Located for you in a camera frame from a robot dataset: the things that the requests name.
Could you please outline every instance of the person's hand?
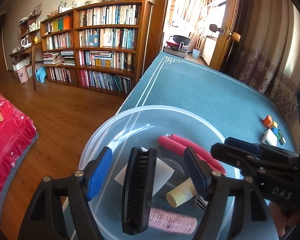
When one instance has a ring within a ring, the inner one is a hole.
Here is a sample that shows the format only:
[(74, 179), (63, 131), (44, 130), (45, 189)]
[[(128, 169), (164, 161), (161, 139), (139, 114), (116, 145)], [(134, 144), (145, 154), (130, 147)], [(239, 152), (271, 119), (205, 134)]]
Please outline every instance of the person's hand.
[(293, 213), (289, 218), (283, 213), (282, 208), (273, 202), (269, 204), (270, 213), (274, 220), (278, 236), (283, 236), (286, 226), (296, 226), (300, 222), (300, 212)]

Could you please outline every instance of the sheer curtain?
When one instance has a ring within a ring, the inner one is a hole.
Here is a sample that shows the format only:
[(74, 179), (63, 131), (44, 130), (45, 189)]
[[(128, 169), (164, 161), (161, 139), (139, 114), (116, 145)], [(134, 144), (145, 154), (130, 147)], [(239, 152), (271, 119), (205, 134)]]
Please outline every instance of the sheer curtain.
[(197, 29), (197, 23), (201, 18), (205, 18), (207, 10), (204, 10), (205, 6), (212, 0), (176, 0), (172, 15), (173, 21), (185, 20), (188, 22), (187, 28), (190, 31), (189, 38), (192, 43), (189, 46), (189, 50), (196, 46), (199, 39), (199, 30)]
[(238, 49), (226, 73), (272, 98), (300, 138), (300, 13), (291, 0), (243, 0)]

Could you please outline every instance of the red handle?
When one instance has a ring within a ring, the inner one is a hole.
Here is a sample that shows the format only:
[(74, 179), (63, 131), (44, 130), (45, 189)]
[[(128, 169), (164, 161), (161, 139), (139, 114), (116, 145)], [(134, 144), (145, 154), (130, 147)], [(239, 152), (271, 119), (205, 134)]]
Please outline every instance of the red handle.
[(202, 148), (199, 145), (195, 144), (194, 142), (184, 139), (181, 136), (178, 136), (176, 134), (172, 134), (170, 139), (172, 139), (173, 141), (176, 141), (177, 143), (184, 145), (185, 147), (192, 147), (195, 150), (195, 152), (197, 153), (197, 155), (204, 158), (207, 163), (209, 163), (211, 166), (213, 166), (216, 170), (221, 171), (224, 175), (226, 174), (225, 168), (216, 159), (214, 159), (212, 157), (212, 155), (204, 148)]
[[(165, 137), (163, 135), (161, 135), (158, 139), (158, 143), (163, 146), (164, 148), (180, 155), (180, 156), (183, 156), (184, 152), (185, 152), (185, 149), (187, 148), (186, 146), (172, 140), (171, 138), (169, 137)], [(201, 161), (205, 161), (207, 162), (204, 158), (202, 158), (199, 154), (197, 154), (197, 156), (199, 157), (199, 159)], [(209, 162), (207, 162), (210, 166), (210, 168), (213, 170), (213, 171), (216, 171), (217, 169), (215, 167), (213, 167)]]

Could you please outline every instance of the clear plastic bowl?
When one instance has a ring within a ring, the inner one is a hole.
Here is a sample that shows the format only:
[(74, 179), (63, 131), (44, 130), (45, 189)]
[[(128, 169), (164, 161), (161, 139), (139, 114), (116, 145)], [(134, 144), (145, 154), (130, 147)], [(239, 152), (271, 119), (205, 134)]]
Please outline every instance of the clear plastic bowl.
[[(80, 170), (83, 170), (89, 161), (96, 159), (103, 147), (108, 146), (113, 152), (109, 176), (99, 194), (89, 202), (92, 214), (105, 239), (190, 240), (193, 238), (196, 230), (191, 235), (170, 234), (153, 228), (148, 228), (135, 236), (122, 232), (122, 186), (114, 180), (114, 177), (128, 163), (132, 147), (156, 148), (158, 157), (175, 169), (171, 179), (152, 198), (152, 207), (195, 217), (198, 225), (201, 222), (204, 212), (194, 205), (194, 200), (173, 208), (165, 198), (167, 192), (189, 178), (183, 158), (159, 146), (159, 136), (166, 134), (182, 136), (208, 151), (213, 144), (224, 142), (224, 137), (206, 120), (189, 111), (171, 106), (141, 106), (126, 110), (106, 121), (89, 139), (80, 158)], [(228, 177), (240, 178), (238, 169), (225, 163), (222, 165)], [(223, 228), (230, 222), (232, 209), (233, 198), (229, 198)]]

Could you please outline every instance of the blue stool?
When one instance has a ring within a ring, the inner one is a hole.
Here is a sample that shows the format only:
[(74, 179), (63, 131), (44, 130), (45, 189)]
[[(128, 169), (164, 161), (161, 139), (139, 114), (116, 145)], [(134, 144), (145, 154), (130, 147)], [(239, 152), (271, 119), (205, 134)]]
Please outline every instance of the blue stool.
[(36, 80), (39, 81), (40, 83), (44, 82), (45, 76), (47, 76), (47, 72), (46, 72), (46, 68), (45, 67), (39, 68), (37, 70), (36, 74), (35, 74)]

